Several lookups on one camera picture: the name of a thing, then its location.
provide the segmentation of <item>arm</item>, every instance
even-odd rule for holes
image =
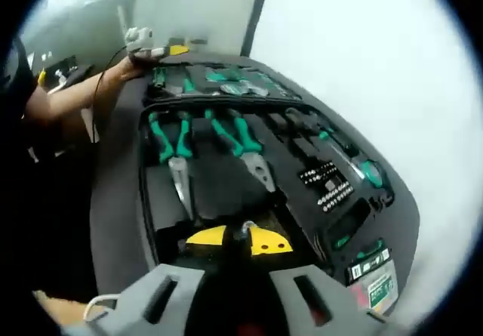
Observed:
[[[128,57],[109,68],[100,81],[96,99],[117,92],[122,85],[140,73]],[[101,73],[85,81],[48,95],[37,87],[27,102],[25,114],[29,119],[48,122],[78,109],[89,107],[94,102],[94,91]]]

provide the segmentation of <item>pliers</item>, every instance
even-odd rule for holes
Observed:
[[[270,192],[275,192],[275,184],[270,174],[268,165],[260,155],[262,145],[251,139],[248,131],[248,124],[242,115],[229,109],[229,114],[234,118],[235,127],[238,130],[240,142],[234,138],[215,118],[211,109],[205,110],[205,118],[211,120],[211,125],[215,132],[228,144],[234,156],[242,159],[247,166],[248,171],[261,182]]]
[[[193,157],[191,149],[186,145],[186,136],[190,133],[190,117],[186,112],[178,112],[177,115],[181,118],[181,131],[178,137],[176,151],[159,126],[155,113],[149,115],[149,125],[158,147],[159,162],[163,164],[168,161],[174,187],[176,188],[180,201],[186,209],[189,219],[194,221],[195,215],[189,185],[188,162],[186,161],[186,159]]]

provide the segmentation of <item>tool kit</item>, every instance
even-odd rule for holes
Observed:
[[[376,259],[393,261],[384,241],[367,250],[359,236],[395,201],[383,166],[267,74],[167,64],[153,70],[144,106],[139,217],[156,263],[198,230],[246,221],[276,227],[347,286],[377,270]]]

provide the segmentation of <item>green tool handle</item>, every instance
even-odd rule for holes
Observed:
[[[381,188],[384,185],[383,175],[372,160],[366,160],[359,164],[359,170],[376,188]]]
[[[184,93],[193,92],[195,90],[195,86],[188,78],[185,78],[183,80],[183,87],[184,87]]]
[[[189,134],[189,120],[183,119],[181,121],[181,132],[178,137],[178,143],[176,145],[176,154],[184,158],[192,158],[193,152],[186,145],[186,135]]]
[[[372,254],[376,253],[383,247],[384,243],[381,239],[377,240],[376,244],[373,244],[369,249],[366,249],[365,251],[360,251],[356,258],[357,259],[362,259],[371,256]]]
[[[165,85],[165,74],[162,68],[155,68],[153,73],[153,83],[155,87],[162,87]]]
[[[318,134],[318,138],[321,140],[328,140],[331,136],[327,131],[322,131],[320,134]]]
[[[217,73],[213,70],[208,71],[205,77],[206,79],[210,79],[213,82],[224,82],[227,80],[223,74]]]
[[[235,127],[240,133],[241,144],[243,145],[246,153],[260,153],[262,151],[262,145],[250,137],[248,124],[244,118],[236,117]]]
[[[322,133],[319,135],[322,140],[324,140],[326,137],[323,133],[326,133],[330,135],[330,137],[349,157],[356,157],[359,154],[359,149],[354,146],[344,134],[341,134],[340,131],[334,131],[328,120],[323,119],[315,113],[311,113],[311,118],[314,121],[317,121],[317,123],[322,127]]]
[[[230,146],[232,150],[232,154],[235,156],[241,156],[244,152],[243,146],[225,130],[225,128],[216,118],[214,118],[213,111],[211,111],[211,109],[205,110],[205,118],[211,120],[211,125],[213,126],[213,129],[220,137],[225,140],[225,142],[227,142],[228,146]]]
[[[348,241],[350,240],[350,236],[344,236],[343,238],[337,240],[334,243],[334,249],[341,249]]]
[[[238,68],[232,68],[230,70],[231,76],[236,80],[236,81],[246,81],[247,79],[242,75],[240,69]]]
[[[172,156],[174,156],[174,149],[172,145],[169,143],[166,134],[163,132],[161,127],[159,127],[159,123],[156,120],[155,114],[151,113],[149,115],[149,125],[151,127],[151,131],[155,136],[156,143],[159,147],[159,162],[163,163]]]

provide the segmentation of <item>black sleeve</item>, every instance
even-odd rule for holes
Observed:
[[[29,68],[25,48],[19,39],[14,39],[4,63],[0,82],[0,116],[2,122],[18,121],[37,82]]]

